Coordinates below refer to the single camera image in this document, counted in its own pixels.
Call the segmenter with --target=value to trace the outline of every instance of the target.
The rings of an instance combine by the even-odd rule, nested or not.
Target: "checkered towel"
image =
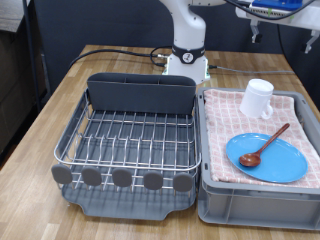
[[[271,186],[320,188],[320,158],[305,135],[294,111],[294,99],[272,96],[274,109],[268,120],[249,118],[240,111],[244,93],[225,92],[215,89],[204,92],[211,179],[213,181],[247,183]],[[238,170],[226,155],[227,142],[243,133],[264,133],[273,135],[285,123],[290,123],[280,138],[298,148],[308,161],[308,173],[298,181],[288,184],[262,182]]]

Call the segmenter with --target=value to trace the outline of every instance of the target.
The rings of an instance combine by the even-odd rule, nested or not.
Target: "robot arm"
[[[208,60],[204,56],[206,23],[193,13],[189,6],[217,6],[230,0],[160,0],[170,11],[174,24],[174,40],[172,54],[168,58],[166,70],[167,75],[187,76],[195,80],[197,84],[210,78],[208,74]],[[236,8],[236,14],[241,18],[251,19],[251,29],[253,31],[253,42],[259,42],[262,35],[259,33],[258,24],[260,21],[301,27],[311,29],[312,38],[305,45],[304,52],[311,50],[311,44],[319,37],[320,32],[320,1],[314,1],[303,10],[291,17],[281,20],[271,20],[269,18],[287,16],[294,11],[298,11],[302,5],[302,0],[244,0],[247,6],[245,11]],[[262,19],[251,14],[264,15],[267,19]]]
[[[270,9],[264,7],[255,7],[252,4],[252,0],[246,0],[247,2],[251,3],[250,7],[248,8],[252,12],[259,13],[264,16],[270,17],[278,17],[282,15],[286,15],[290,13],[290,11],[284,11],[281,9]],[[250,27],[253,32],[252,42],[259,43],[261,41],[262,35],[259,32],[258,25],[260,21],[270,22],[275,24],[287,25],[292,27],[299,27],[311,30],[311,39],[304,44],[303,51],[308,53],[311,50],[311,44],[314,43],[317,38],[319,37],[320,33],[320,1],[315,1],[311,3],[308,7],[303,9],[302,11],[298,12],[292,17],[288,17],[282,20],[265,20],[258,18],[256,16],[251,15],[239,8],[236,8],[236,14],[240,18],[247,18],[251,19]]]
[[[172,54],[165,74],[188,76],[197,84],[210,78],[204,56],[206,23],[189,6],[216,6],[223,0],[160,0],[170,11],[174,25]]]

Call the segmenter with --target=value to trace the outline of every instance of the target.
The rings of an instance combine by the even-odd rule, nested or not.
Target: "dark background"
[[[158,0],[35,0],[48,68],[51,91],[69,63],[86,44],[134,47],[171,45],[173,24],[169,11]],[[251,43],[249,20],[240,19],[235,8],[192,7],[207,23],[206,49],[253,53],[281,53],[275,24],[261,23],[261,44]],[[310,30],[281,26],[289,64],[320,107],[320,40],[309,54],[300,52]]]

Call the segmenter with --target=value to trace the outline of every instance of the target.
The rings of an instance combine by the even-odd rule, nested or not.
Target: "mug handle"
[[[265,111],[262,112],[261,117],[262,117],[263,119],[266,119],[266,120],[267,120],[267,119],[271,118],[271,116],[272,116],[272,114],[273,114],[273,108],[272,108],[271,105],[270,105],[270,100],[268,101],[267,112],[268,112],[268,114],[266,114]]]

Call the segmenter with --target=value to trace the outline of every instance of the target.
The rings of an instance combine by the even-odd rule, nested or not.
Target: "wooden table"
[[[111,47],[87,46],[83,52]],[[149,53],[147,48],[117,48]],[[243,70],[290,70],[282,55],[207,52],[210,64]],[[197,205],[173,212],[161,222],[87,217],[61,196],[51,175],[53,150],[68,123],[87,78],[96,72],[160,74],[148,58],[117,53],[86,57],[68,72],[54,95],[0,172],[1,239],[320,239],[318,232],[206,224]],[[208,87],[245,88],[259,77],[276,90],[296,91],[320,113],[294,74],[238,74],[211,70]]]

